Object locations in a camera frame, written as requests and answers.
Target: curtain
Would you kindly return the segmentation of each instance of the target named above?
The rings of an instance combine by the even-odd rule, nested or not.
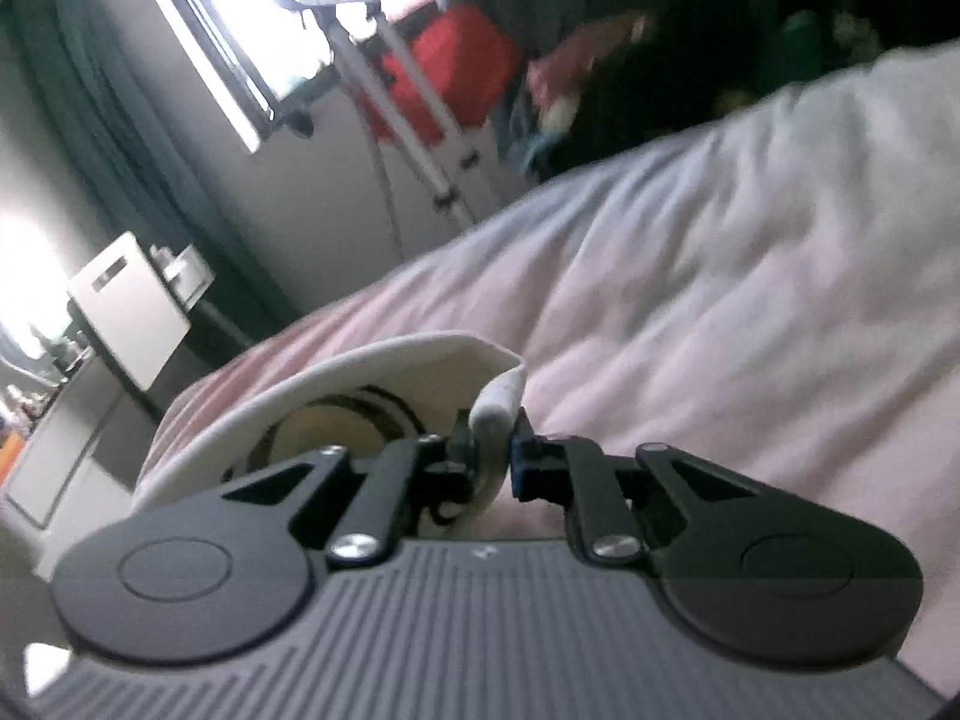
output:
[[[216,274],[206,300],[255,341],[294,322],[293,305],[200,184],[140,87],[99,1],[6,0],[5,11],[37,96],[107,232],[130,230],[144,247],[174,252],[195,245]],[[200,339],[206,352],[218,346]]]

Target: gray ribbed surface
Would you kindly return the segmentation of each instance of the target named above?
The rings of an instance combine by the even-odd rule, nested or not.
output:
[[[37,707],[45,720],[918,720],[942,703],[893,661],[803,677],[735,664],[674,628],[636,576],[555,542],[496,549],[408,545],[336,575],[256,653],[166,675],[81,661]]]

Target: wrinkled fabric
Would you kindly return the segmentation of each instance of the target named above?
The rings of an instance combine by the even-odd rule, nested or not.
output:
[[[546,434],[663,440],[895,533],[902,659],[960,688],[960,49],[894,53],[533,191],[186,391],[148,459],[314,362],[467,330]],[[507,488],[483,538],[558,535]]]

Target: orange object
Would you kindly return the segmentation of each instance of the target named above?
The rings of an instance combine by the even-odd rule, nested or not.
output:
[[[410,47],[430,83],[464,128],[481,127],[523,64],[523,56],[493,23],[472,5],[453,5],[440,14]],[[397,57],[380,60],[395,79],[390,94],[426,143],[440,143],[443,132]],[[373,132],[392,140],[392,132],[365,100]]]
[[[16,463],[16,459],[20,456],[20,452],[23,451],[23,447],[26,445],[27,440],[16,431],[11,432],[0,445],[0,485],[4,483],[4,480],[6,480],[8,474],[10,474],[13,465]]]

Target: white cable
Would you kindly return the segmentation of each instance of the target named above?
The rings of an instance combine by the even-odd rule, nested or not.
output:
[[[8,370],[13,371],[13,373],[17,374],[18,376],[29,379],[34,384],[40,385],[42,388],[49,389],[51,392],[56,392],[56,390],[59,389],[59,384],[56,384],[49,379],[45,379],[42,376],[38,376],[35,373],[31,373],[29,370],[24,370],[24,368],[20,367],[19,365],[13,365],[13,363],[2,354],[0,354],[0,364],[2,364]]]

